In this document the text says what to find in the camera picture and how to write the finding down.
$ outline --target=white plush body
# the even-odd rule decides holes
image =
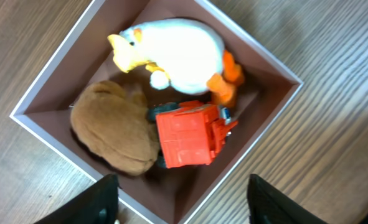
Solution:
[[[141,42],[133,34],[142,31]],[[209,26],[190,19],[165,19],[145,22],[120,32],[146,59],[155,62],[168,74],[151,75],[156,89],[171,85],[177,91],[199,95],[208,91],[207,81],[223,70],[224,42]]]

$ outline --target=brown plush toy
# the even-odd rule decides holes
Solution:
[[[128,94],[117,83],[90,85],[73,107],[70,122],[79,140],[129,175],[146,172],[160,149],[156,127],[146,120],[142,91]]]

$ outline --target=plush toy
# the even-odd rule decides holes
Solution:
[[[118,84],[104,81],[80,95],[70,121],[91,152],[118,170],[140,175],[154,164],[160,150],[156,127],[146,121],[147,111],[141,91],[128,96]]]
[[[140,65],[152,72],[151,86],[200,95],[211,91],[216,104],[233,106],[243,83],[241,66],[209,26],[191,19],[165,19],[108,36],[113,61],[123,72]]]

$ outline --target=open box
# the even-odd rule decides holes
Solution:
[[[120,200],[151,223],[187,223],[250,151],[301,87],[301,80],[206,0],[94,0],[22,97],[11,118],[92,180],[112,172],[73,139],[70,108],[91,82],[138,79],[149,104],[183,100],[174,90],[148,86],[143,68],[122,75],[111,61],[109,34],[144,21],[190,17],[213,27],[246,71],[235,117],[239,120],[209,166],[163,170],[138,178],[120,176]]]

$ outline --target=seagull plush toy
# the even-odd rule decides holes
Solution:
[[[108,36],[113,61],[122,72],[146,65],[157,90],[172,86],[189,95],[212,92],[215,104],[233,106],[243,83],[241,66],[208,25],[191,19],[164,19]]]

